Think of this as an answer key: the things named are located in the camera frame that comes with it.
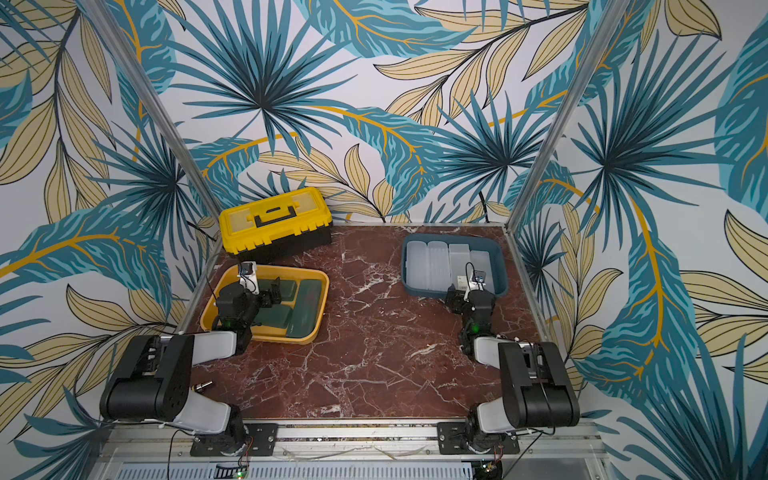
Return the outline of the green pencil case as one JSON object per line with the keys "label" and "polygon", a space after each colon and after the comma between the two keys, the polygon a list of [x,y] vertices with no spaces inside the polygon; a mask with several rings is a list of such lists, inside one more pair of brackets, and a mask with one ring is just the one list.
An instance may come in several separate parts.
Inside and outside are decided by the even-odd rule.
{"label": "green pencil case", "polygon": [[300,283],[286,331],[287,338],[304,338],[314,331],[322,293],[320,280],[304,280]]}
{"label": "green pencil case", "polygon": [[294,280],[280,280],[281,301],[292,302],[298,290],[298,283]]}
{"label": "green pencil case", "polygon": [[290,323],[292,308],[288,305],[273,305],[261,308],[253,319],[253,327],[270,327],[286,330]]}

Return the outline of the yellow black screwdriver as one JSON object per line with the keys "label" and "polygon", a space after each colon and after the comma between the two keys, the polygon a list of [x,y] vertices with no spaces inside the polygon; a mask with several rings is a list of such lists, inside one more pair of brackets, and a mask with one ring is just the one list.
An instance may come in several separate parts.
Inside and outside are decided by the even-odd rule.
{"label": "yellow black screwdriver", "polygon": [[213,385],[213,381],[206,381],[206,382],[202,382],[202,383],[198,383],[198,384],[195,384],[195,385],[192,387],[192,389],[193,389],[195,392],[201,392],[201,391],[204,391],[205,389],[207,389],[207,388],[211,387],[212,385]]}

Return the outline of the yellow black toolbox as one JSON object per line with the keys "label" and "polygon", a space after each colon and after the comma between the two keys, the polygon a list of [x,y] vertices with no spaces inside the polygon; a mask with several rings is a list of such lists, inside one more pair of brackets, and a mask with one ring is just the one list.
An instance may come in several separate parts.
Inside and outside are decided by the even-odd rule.
{"label": "yellow black toolbox", "polygon": [[266,264],[330,244],[333,219],[320,191],[305,187],[229,208],[219,224],[228,254]]}

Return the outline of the clear case stack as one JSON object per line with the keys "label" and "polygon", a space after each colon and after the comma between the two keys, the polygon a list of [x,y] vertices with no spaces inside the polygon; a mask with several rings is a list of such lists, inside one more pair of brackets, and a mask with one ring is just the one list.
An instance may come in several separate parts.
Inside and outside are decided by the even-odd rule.
{"label": "clear case stack", "polygon": [[490,254],[484,250],[471,250],[470,261],[477,270],[484,273],[484,288],[494,293],[495,284]]}

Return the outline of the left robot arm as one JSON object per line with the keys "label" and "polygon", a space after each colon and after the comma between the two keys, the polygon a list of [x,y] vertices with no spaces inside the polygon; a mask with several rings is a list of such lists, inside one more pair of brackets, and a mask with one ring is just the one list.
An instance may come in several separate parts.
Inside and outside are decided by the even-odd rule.
{"label": "left robot arm", "polygon": [[168,424],[224,455],[240,452],[248,444],[240,409],[196,392],[192,367],[243,354],[257,314],[281,301],[279,279],[258,293],[235,282],[221,289],[210,331],[133,338],[106,383],[101,415],[113,422]]}

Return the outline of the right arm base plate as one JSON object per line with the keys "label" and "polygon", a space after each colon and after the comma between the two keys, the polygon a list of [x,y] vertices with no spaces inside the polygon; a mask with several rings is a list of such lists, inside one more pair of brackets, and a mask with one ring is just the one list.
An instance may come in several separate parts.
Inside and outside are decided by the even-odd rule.
{"label": "right arm base plate", "polygon": [[442,455],[486,455],[520,452],[517,438],[510,433],[485,433],[468,419],[436,425]]}

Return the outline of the clear ribbed case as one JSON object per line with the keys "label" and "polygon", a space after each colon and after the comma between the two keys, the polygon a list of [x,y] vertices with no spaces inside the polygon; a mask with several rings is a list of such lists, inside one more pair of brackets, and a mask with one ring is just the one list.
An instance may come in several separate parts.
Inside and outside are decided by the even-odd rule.
{"label": "clear ribbed case", "polygon": [[406,284],[413,289],[429,287],[428,246],[423,241],[410,241],[406,246]]}

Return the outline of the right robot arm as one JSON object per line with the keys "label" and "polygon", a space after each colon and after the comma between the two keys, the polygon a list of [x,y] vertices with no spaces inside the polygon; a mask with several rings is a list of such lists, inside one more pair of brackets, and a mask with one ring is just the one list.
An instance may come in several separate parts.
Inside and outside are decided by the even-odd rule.
{"label": "right robot arm", "polygon": [[485,453],[502,446],[519,429],[554,434],[579,423],[580,406],[556,344],[511,340],[493,333],[496,296],[487,290],[451,287],[445,304],[462,319],[461,352],[495,368],[501,381],[499,398],[469,410],[459,434],[463,448]]}

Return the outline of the clear case with barcode label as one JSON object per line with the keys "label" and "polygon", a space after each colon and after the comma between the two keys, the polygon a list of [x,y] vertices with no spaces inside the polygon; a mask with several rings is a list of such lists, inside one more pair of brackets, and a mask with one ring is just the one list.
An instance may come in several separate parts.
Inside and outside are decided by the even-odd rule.
{"label": "clear case with barcode label", "polygon": [[452,243],[449,245],[449,261],[451,268],[452,286],[459,291],[469,289],[469,275],[473,272],[470,248],[467,244]]}

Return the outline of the teal plastic tray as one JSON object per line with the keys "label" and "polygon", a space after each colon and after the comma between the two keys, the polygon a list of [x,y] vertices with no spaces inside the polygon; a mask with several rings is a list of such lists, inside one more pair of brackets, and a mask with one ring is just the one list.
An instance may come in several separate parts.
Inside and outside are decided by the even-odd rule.
{"label": "teal plastic tray", "polygon": [[508,292],[504,255],[496,241],[447,234],[412,234],[404,240],[401,277],[413,296],[443,299],[451,287],[464,292],[473,285],[473,273],[494,295]]}

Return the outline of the clear case with red pen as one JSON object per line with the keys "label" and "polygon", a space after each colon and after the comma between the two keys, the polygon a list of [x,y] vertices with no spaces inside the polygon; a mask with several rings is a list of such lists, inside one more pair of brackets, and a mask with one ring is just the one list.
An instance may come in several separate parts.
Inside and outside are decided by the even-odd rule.
{"label": "clear case with red pen", "polygon": [[448,245],[443,241],[430,241],[428,247],[429,289],[446,292],[452,285],[452,270]]}

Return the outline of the aluminium front rail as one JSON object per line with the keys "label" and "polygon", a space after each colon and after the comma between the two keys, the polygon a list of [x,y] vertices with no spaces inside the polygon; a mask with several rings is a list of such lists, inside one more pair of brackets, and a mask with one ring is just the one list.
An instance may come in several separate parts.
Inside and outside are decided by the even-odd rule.
{"label": "aluminium front rail", "polygon": [[613,479],[596,425],[555,433],[519,430],[473,450],[457,419],[268,419],[254,423],[248,452],[197,456],[192,438],[118,427],[92,479]]}

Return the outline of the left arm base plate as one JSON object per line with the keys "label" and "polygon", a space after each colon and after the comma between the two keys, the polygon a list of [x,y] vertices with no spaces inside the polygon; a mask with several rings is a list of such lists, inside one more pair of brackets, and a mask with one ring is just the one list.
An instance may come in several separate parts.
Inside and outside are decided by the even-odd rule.
{"label": "left arm base plate", "polygon": [[197,435],[190,450],[192,457],[270,457],[278,433],[277,423],[246,422],[232,431]]}

